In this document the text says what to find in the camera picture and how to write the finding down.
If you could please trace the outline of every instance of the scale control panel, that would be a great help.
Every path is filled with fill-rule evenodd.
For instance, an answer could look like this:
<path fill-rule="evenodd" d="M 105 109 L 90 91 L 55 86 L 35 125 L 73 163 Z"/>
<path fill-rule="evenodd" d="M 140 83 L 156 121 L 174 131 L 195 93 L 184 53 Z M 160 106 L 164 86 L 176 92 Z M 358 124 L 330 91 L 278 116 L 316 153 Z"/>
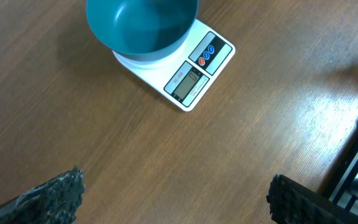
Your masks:
<path fill-rule="evenodd" d="M 232 50 L 224 40 L 208 32 L 188 57 L 200 70 L 185 60 L 164 90 L 188 108 Z"/>

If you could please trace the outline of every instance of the red button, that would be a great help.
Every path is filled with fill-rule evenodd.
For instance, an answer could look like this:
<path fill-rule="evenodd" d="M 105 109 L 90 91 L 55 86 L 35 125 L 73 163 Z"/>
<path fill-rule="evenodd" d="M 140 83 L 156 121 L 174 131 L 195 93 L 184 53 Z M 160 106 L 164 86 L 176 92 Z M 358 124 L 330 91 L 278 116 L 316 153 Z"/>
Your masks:
<path fill-rule="evenodd" d="M 199 65 L 204 66 L 205 65 L 205 59 L 203 57 L 200 57 L 198 59 L 198 63 L 199 63 Z"/>

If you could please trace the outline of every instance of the tabletop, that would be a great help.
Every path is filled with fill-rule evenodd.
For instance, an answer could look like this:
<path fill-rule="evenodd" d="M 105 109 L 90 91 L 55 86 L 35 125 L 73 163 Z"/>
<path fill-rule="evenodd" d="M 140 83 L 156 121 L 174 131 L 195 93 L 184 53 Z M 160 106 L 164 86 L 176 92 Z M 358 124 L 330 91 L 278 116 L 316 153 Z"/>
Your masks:
<path fill-rule="evenodd" d="M 77 223 L 272 223 L 358 121 L 358 1 L 200 0 L 236 54 L 185 113 L 90 31 L 85 0 L 0 0 L 0 204 L 74 165 Z"/>

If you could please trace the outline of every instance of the white digital scale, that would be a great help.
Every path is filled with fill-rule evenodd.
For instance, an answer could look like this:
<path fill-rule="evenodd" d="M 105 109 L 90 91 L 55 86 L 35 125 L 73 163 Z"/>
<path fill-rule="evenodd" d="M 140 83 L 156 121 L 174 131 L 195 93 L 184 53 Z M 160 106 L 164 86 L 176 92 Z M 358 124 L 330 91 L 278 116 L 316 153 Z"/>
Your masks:
<path fill-rule="evenodd" d="M 138 62 L 113 51 L 117 60 L 183 111 L 191 111 L 236 52 L 217 32 L 195 20 L 174 53 L 153 62 Z"/>

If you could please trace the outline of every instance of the black textured object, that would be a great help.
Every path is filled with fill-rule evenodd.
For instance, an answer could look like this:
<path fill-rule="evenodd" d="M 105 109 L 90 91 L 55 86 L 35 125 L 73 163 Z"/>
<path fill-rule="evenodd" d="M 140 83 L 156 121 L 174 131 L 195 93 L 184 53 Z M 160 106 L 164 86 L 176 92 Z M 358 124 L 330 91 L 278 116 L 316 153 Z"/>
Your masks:
<path fill-rule="evenodd" d="M 0 224 L 73 223 L 84 190 L 83 171 L 75 167 L 0 205 Z"/>
<path fill-rule="evenodd" d="M 278 224 L 357 223 L 358 216 L 333 204 L 295 181 L 277 174 L 266 196 L 272 220 Z"/>

